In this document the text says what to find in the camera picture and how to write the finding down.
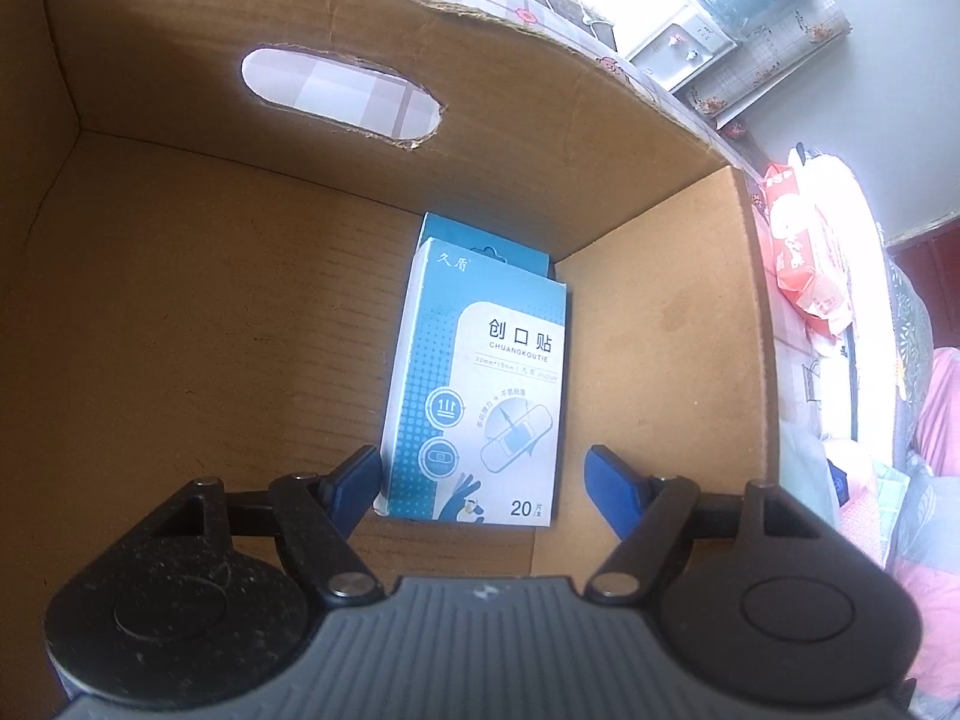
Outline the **white water dispenser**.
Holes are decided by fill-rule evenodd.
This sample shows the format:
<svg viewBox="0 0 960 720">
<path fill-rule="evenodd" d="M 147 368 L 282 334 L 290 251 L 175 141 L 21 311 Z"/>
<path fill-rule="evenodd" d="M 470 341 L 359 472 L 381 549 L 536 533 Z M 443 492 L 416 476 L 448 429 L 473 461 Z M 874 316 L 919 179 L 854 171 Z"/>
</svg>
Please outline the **white water dispenser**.
<svg viewBox="0 0 960 720">
<path fill-rule="evenodd" d="M 644 43 L 626 54 L 626 61 L 669 93 L 697 78 L 737 47 L 711 16 L 685 7 Z"/>
</svg>

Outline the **white rolled checked blanket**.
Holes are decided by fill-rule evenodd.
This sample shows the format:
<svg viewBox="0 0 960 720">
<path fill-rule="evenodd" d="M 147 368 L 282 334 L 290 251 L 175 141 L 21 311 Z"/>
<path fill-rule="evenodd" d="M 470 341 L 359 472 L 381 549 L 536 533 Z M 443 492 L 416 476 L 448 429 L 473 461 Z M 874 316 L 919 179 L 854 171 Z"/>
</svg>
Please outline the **white rolled checked blanket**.
<svg viewBox="0 0 960 720">
<path fill-rule="evenodd" d="M 900 372 L 882 232 L 857 177 L 838 156 L 797 142 L 788 164 L 797 169 L 800 190 L 827 222 L 848 277 L 851 439 L 867 457 L 893 465 Z"/>
</svg>

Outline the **brown cardboard box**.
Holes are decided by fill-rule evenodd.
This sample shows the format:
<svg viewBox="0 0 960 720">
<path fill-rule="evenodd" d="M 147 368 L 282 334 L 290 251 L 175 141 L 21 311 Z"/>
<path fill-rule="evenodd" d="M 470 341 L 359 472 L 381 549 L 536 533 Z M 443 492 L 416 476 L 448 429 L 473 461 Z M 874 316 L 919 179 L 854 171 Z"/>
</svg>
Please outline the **brown cardboard box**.
<svg viewBox="0 0 960 720">
<path fill-rule="evenodd" d="M 43 617 L 189 479 L 327 472 L 382 431 L 421 218 L 568 285 L 548 530 L 371 517 L 400 574 L 585 578 L 587 447 L 736 493 L 778 472 L 736 156 L 608 62 L 439 0 L 2 0 L 2 712 Z"/>
</svg>

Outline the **rolled floral mat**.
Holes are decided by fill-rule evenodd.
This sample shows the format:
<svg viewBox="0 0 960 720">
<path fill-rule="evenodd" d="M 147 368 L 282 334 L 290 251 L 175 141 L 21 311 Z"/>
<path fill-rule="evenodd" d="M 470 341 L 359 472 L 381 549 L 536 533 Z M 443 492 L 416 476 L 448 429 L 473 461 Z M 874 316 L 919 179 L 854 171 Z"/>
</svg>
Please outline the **rolled floral mat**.
<svg viewBox="0 0 960 720">
<path fill-rule="evenodd" d="M 850 31 L 850 20 L 835 0 L 794 0 L 760 21 L 743 43 L 686 82 L 679 98 L 721 130 Z"/>
</svg>

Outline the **red wet wipes pack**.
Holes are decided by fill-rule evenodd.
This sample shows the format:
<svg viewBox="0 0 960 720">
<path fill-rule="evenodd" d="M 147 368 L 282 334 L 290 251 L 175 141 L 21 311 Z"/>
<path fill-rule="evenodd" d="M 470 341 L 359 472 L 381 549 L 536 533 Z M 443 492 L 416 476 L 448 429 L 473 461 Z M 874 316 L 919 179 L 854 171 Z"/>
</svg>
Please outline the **red wet wipes pack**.
<svg viewBox="0 0 960 720">
<path fill-rule="evenodd" d="M 812 332 L 838 338 L 853 323 L 850 278 L 835 234 L 812 190 L 800 183 L 812 156 L 794 146 L 760 184 L 776 284 Z"/>
</svg>

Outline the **blue band-aid box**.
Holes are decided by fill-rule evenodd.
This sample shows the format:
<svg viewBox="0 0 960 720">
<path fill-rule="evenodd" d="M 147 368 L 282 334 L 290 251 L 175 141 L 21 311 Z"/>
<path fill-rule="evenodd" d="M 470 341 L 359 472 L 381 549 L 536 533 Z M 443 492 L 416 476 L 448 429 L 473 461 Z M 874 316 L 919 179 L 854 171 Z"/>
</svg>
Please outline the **blue band-aid box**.
<svg viewBox="0 0 960 720">
<path fill-rule="evenodd" d="M 425 215 L 395 345 L 377 515 L 550 527 L 567 307 L 544 252 Z"/>
</svg>

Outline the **green leaf patterned pillow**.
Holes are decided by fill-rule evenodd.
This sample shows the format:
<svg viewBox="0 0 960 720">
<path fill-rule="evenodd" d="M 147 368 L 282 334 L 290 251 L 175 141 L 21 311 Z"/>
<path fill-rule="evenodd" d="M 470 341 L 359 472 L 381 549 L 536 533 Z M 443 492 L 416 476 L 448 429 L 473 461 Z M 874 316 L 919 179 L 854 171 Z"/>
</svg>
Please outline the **green leaf patterned pillow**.
<svg viewBox="0 0 960 720">
<path fill-rule="evenodd" d="M 896 364 L 893 466 L 903 470 L 931 387 L 934 338 L 928 308 L 907 273 L 892 259 L 887 259 L 887 268 Z"/>
</svg>

